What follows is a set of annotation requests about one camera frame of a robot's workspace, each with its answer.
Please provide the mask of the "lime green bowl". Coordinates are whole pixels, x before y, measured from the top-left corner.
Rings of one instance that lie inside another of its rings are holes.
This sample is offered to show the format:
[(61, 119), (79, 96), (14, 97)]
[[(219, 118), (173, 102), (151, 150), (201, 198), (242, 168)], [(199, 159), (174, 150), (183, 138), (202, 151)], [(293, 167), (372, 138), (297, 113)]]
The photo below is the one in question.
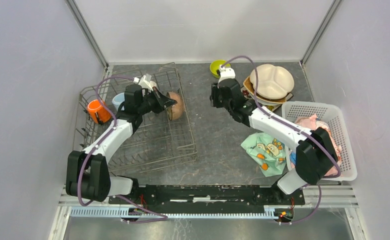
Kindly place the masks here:
[(209, 70), (211, 72), (211, 74), (216, 78), (216, 79), (219, 79), (220, 76), (218, 74), (218, 71), (219, 71), (219, 68), (224, 64), (226, 63), (225, 60), (223, 59), (218, 59), (218, 60), (214, 60), (210, 66), (209, 66)]

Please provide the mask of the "light blue mug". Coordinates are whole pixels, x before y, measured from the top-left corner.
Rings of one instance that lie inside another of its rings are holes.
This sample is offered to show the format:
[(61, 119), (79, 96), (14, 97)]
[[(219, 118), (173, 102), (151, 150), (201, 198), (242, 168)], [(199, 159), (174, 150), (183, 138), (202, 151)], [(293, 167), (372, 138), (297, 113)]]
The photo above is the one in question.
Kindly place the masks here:
[(125, 93), (124, 92), (121, 92), (119, 94), (117, 94), (116, 96), (114, 96), (114, 98), (112, 99), (112, 104), (114, 106), (114, 108), (117, 110), (117, 111), (123, 111), (125, 109), (124, 105), (121, 106), (121, 104), (125, 101)]

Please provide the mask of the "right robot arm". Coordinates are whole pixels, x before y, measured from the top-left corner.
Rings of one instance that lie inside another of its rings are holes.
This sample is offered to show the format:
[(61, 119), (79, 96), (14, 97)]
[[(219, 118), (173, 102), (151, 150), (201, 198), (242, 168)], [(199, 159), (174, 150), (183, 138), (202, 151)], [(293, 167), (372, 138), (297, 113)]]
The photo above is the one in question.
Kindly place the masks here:
[(232, 118), (255, 130), (262, 131), (295, 152), (295, 168), (273, 184), (272, 199), (285, 204), (292, 193), (306, 185), (316, 185), (333, 167), (339, 168), (338, 156), (327, 130), (301, 127), (246, 99), (236, 79), (213, 83), (211, 105), (226, 109)]

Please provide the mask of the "beige brown-rimmed bowl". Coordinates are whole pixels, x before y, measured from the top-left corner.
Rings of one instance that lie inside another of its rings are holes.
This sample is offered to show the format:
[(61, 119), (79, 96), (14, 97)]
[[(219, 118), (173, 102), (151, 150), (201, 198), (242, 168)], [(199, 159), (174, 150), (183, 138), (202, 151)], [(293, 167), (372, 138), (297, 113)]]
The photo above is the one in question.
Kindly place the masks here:
[(171, 106), (167, 109), (168, 119), (170, 121), (175, 121), (175, 120), (179, 119), (184, 113), (185, 104), (184, 104), (183, 98), (181, 97), (180, 94), (178, 94), (176, 92), (172, 92), (172, 91), (167, 92), (166, 96), (168, 98), (176, 101), (176, 104), (174, 104), (173, 106)]

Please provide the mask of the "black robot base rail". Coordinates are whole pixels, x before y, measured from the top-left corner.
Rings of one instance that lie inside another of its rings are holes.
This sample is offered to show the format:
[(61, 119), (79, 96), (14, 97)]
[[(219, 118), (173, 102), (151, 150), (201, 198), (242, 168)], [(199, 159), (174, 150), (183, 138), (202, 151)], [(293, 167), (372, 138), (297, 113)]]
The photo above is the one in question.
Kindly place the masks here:
[(266, 185), (145, 185), (135, 186), (128, 195), (108, 199), (120, 211), (123, 222), (149, 223), (173, 218), (279, 219), (293, 213), (306, 201), (302, 190), (286, 195)]

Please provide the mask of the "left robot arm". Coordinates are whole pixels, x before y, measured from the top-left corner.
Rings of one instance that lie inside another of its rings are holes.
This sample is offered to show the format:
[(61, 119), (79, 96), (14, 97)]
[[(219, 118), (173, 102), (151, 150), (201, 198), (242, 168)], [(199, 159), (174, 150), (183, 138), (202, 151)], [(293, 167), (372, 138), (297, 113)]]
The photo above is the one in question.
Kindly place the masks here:
[(148, 113), (167, 112), (168, 118), (178, 118), (184, 101), (175, 92), (161, 93), (157, 87), (143, 88), (131, 84), (124, 91), (124, 101), (118, 106), (113, 121), (105, 132), (82, 151), (73, 150), (67, 159), (65, 190), (77, 197), (80, 205), (103, 202), (107, 197), (120, 195), (128, 204), (136, 203), (140, 190), (134, 180), (125, 176), (111, 176), (108, 163), (143, 122)]

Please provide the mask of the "orange mug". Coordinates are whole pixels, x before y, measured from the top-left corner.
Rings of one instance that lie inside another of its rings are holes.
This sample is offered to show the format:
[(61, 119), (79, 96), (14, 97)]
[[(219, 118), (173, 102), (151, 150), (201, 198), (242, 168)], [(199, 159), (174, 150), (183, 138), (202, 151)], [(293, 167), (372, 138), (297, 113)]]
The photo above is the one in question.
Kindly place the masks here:
[(97, 99), (94, 99), (89, 102), (86, 106), (86, 110), (92, 120), (99, 125), (107, 123), (112, 117), (112, 115)]

